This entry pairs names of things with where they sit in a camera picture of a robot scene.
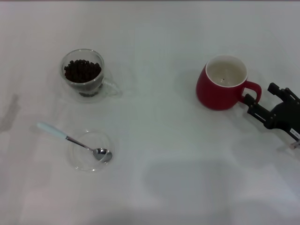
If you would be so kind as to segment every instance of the metal spoon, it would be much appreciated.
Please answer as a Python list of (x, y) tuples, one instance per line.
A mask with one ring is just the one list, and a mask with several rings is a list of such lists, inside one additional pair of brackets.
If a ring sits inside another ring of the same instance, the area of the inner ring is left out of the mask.
[(82, 147), (90, 150), (93, 153), (94, 157), (99, 161), (102, 160), (103, 163), (109, 162), (113, 157), (113, 154), (111, 151), (104, 149), (104, 148), (92, 149), (92, 148), (86, 146), (85, 144), (82, 144), (79, 141), (73, 139), (72, 137), (69, 137), (68, 135), (63, 133), (61, 130), (58, 130), (57, 128), (55, 128), (49, 124), (46, 124), (44, 122), (37, 123), (37, 127), (54, 135), (54, 136), (57, 136), (61, 139), (66, 139), (70, 142), (73, 142), (75, 144), (78, 144), (79, 146), (82, 146)]

